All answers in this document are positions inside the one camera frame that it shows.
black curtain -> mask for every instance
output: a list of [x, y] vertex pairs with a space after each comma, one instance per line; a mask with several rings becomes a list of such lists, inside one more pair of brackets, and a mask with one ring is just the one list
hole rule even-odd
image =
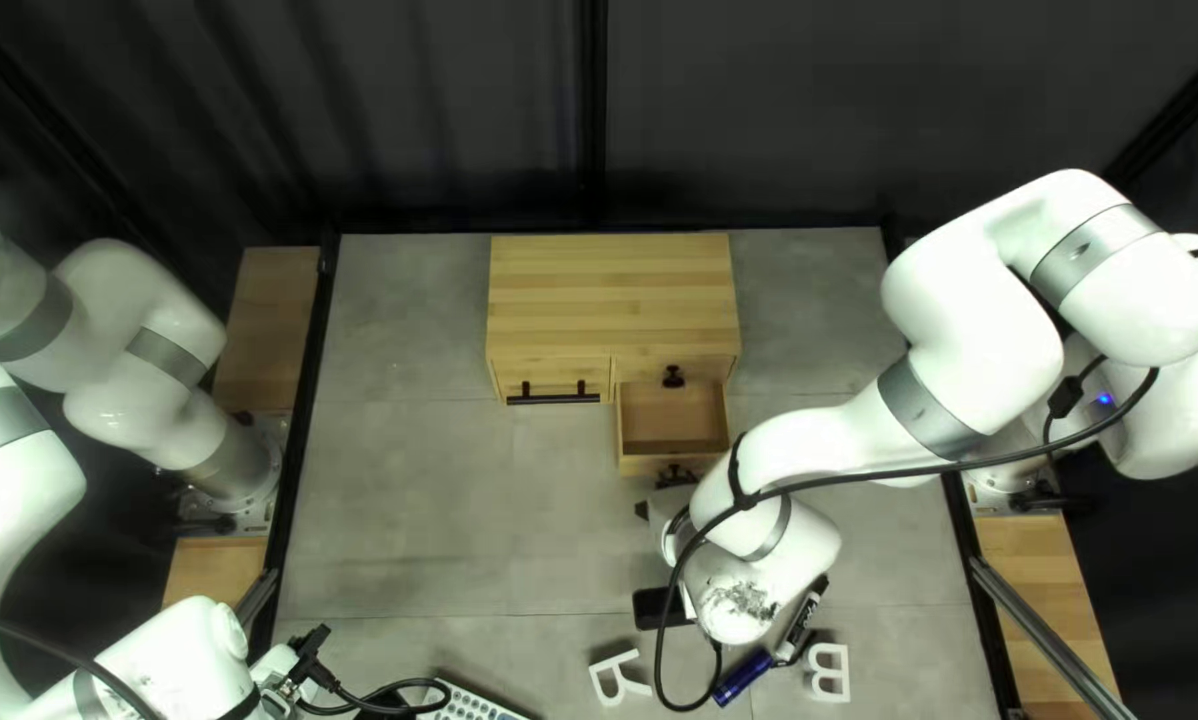
[[575, 8], [0, 0], [0, 47], [225, 313], [241, 252], [575, 218]]
[[1099, 173], [1198, 69], [1198, 2], [615, 1], [611, 212], [957, 217]]
[[[1125, 189], [1167, 231], [1198, 234], [1198, 122]], [[1099, 502], [1070, 528], [1125, 701], [1142, 720], [1198, 718], [1198, 467], [1129, 480], [1084, 450], [1060, 471]]]

wooden platform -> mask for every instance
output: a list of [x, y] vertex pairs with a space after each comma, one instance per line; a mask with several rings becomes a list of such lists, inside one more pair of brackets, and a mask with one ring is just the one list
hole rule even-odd
[[[212, 386], [225, 412], [291, 410], [317, 279], [316, 247], [252, 247], [243, 254]], [[180, 538], [163, 607], [195, 594], [236, 605], [261, 575], [266, 540]]]
[[[981, 555], [1115, 694], [1114, 672], [1091, 610], [1065, 518], [978, 518]], [[999, 611], [1017, 694], [1030, 720], [1095, 718], [1055, 668]]]

drawer handle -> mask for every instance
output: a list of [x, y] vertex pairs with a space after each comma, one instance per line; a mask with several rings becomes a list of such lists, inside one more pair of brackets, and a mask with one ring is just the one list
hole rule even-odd
[[686, 379], [678, 374], [678, 365], [666, 365], [665, 367], [665, 380], [661, 381], [661, 387], [667, 387], [671, 389], [680, 388], [686, 385]]
[[568, 405], [577, 403], [598, 403], [597, 392], [586, 392], [586, 382], [576, 381], [575, 394], [532, 394], [532, 383], [524, 381], [524, 394], [507, 398], [506, 405]]

gray table surface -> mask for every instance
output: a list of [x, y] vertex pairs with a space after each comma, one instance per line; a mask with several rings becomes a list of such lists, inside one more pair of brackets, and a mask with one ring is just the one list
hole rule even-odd
[[[904, 352], [883, 313], [873, 228], [732, 232], [742, 361], [733, 434], [843, 403]], [[274, 637], [333, 628], [321, 658], [353, 691], [442, 674], [531, 718], [670, 718], [652, 698], [606, 710], [587, 665], [639, 647], [630, 593], [665, 583], [617, 477], [611, 406], [507, 407], [483, 361], [489, 236], [346, 236]], [[848, 645], [852, 702], [809, 700], [772, 671], [719, 712], [794, 719], [996, 716], [939, 483], [800, 496], [843, 533], [822, 636]], [[788, 621], [776, 623], [780, 630]], [[725, 662], [749, 648], [730, 648]], [[668, 633], [666, 691], [703, 691], [695, 628]]]

wooden drawer cabinet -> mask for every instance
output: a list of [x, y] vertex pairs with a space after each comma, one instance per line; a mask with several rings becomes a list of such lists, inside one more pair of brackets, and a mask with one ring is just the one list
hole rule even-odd
[[576, 383], [585, 382], [587, 394], [599, 395], [599, 403], [610, 403], [611, 357], [497, 357], [491, 362], [496, 392], [502, 400], [524, 394], [528, 383], [536, 397], [569, 397]]
[[[488, 368], [497, 398], [616, 403], [623, 477], [701, 473], [728, 444], [722, 388], [740, 355], [724, 234], [494, 237]], [[664, 386], [677, 367], [683, 382]]]

